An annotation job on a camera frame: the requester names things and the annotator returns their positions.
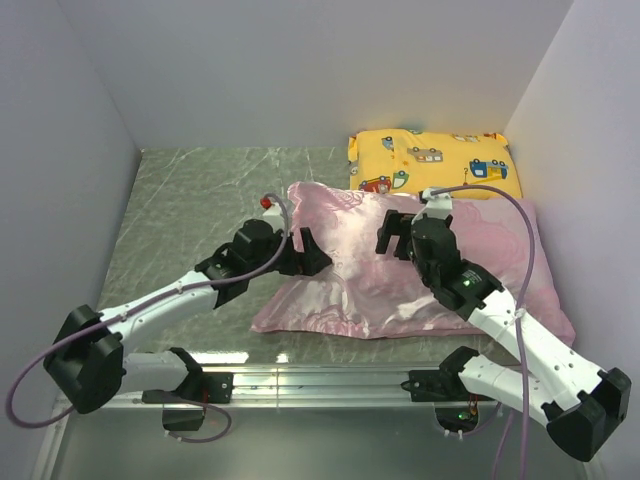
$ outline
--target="gray panel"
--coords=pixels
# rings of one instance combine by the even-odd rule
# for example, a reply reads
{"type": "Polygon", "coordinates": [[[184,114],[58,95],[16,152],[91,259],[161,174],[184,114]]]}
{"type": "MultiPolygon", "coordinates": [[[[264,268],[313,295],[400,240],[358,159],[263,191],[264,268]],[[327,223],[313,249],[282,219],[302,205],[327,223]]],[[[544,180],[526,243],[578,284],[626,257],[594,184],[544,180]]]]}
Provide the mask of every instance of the gray panel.
{"type": "Polygon", "coordinates": [[[141,146],[501,131],[571,0],[60,0],[141,146]]]}
{"type": "MultiPolygon", "coordinates": [[[[0,397],[76,305],[95,305],[139,151],[51,0],[0,2],[0,397]]],[[[20,415],[43,419],[54,384],[36,368],[20,415]]],[[[0,471],[27,478],[41,431],[0,414],[0,471]]]]}
{"type": "MultiPolygon", "coordinates": [[[[451,480],[489,478],[504,418],[482,434],[444,438],[431,407],[421,409],[233,410],[226,438],[180,444],[162,434],[159,411],[100,410],[74,415],[54,479],[451,480]]],[[[499,479],[517,477],[519,421],[499,479]]],[[[219,426],[222,420],[211,417],[219,426]]],[[[212,426],[201,435],[213,433],[212,426]]],[[[527,478],[574,480],[581,464],[541,427],[530,432],[527,478]]]]}
{"type": "MultiPolygon", "coordinates": [[[[147,150],[116,244],[101,306],[154,291],[192,269],[263,210],[265,192],[315,180],[346,188],[344,148],[147,150]]],[[[222,308],[186,319],[150,338],[141,351],[181,346],[209,363],[439,363],[460,345],[509,361],[486,335],[359,340],[306,332],[259,334],[251,320],[287,277],[252,280],[222,308]]]]}
{"type": "Polygon", "coordinates": [[[639,20],[639,2],[576,2],[507,130],[578,350],[635,383],[602,450],[615,480],[640,470],[639,20]]]}

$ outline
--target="gray marble surface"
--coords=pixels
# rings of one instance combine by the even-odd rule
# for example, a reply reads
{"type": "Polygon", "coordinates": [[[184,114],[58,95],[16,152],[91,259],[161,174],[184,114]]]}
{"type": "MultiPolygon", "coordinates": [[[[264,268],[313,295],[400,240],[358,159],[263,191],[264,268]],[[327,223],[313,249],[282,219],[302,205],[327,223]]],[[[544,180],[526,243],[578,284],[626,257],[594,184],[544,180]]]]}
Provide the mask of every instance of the gray marble surface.
{"type": "MultiPolygon", "coordinates": [[[[266,192],[286,197],[296,181],[347,188],[345,148],[196,148],[143,152],[100,300],[116,306],[163,287],[259,217],[266,192]]],[[[249,331],[253,316],[287,280],[269,274],[215,311],[166,329],[139,351],[179,346],[211,363],[435,364],[459,345],[502,363],[510,357],[486,336],[359,340],[306,332],[249,331]]]]}

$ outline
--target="pink blanket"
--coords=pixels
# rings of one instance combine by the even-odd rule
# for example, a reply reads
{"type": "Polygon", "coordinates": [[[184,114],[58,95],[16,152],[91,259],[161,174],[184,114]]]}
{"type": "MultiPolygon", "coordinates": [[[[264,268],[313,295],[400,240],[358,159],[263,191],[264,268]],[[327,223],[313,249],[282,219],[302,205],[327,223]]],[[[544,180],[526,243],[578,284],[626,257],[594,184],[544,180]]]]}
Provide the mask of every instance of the pink blanket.
{"type": "MultiPolygon", "coordinates": [[[[292,226],[311,227],[333,265],[313,278],[294,277],[256,315],[252,330],[302,330],[357,338],[482,333],[442,307],[425,288],[411,264],[376,255],[376,231],[385,212],[415,213],[415,196],[378,195],[296,183],[289,188],[295,204],[292,226]]],[[[530,202],[520,203],[536,233],[536,260],[525,298],[527,310],[570,345],[571,323],[560,310],[530,202]]],[[[527,258],[527,231],[513,205],[503,199],[454,200],[451,226],[463,258],[498,277],[517,296],[527,258]]]]}

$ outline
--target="white wall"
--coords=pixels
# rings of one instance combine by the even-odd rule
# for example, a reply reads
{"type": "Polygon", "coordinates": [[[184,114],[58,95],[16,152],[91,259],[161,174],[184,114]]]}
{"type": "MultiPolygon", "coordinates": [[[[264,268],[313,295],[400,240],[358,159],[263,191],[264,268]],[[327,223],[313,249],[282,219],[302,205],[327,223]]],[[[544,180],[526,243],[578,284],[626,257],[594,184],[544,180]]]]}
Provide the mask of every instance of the white wall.
{"type": "MultiPolygon", "coordinates": [[[[95,304],[139,152],[53,0],[0,1],[0,397],[66,314],[95,304]]],[[[43,419],[37,368],[19,413],[43,419]]],[[[0,414],[2,478],[27,478],[41,431],[0,414]]]]}
{"type": "Polygon", "coordinates": [[[640,468],[639,24],[637,1],[576,0],[506,130],[579,351],[635,384],[615,480],[640,468]]]}
{"type": "Polygon", "coordinates": [[[141,147],[501,131],[571,0],[59,0],[141,147]]]}

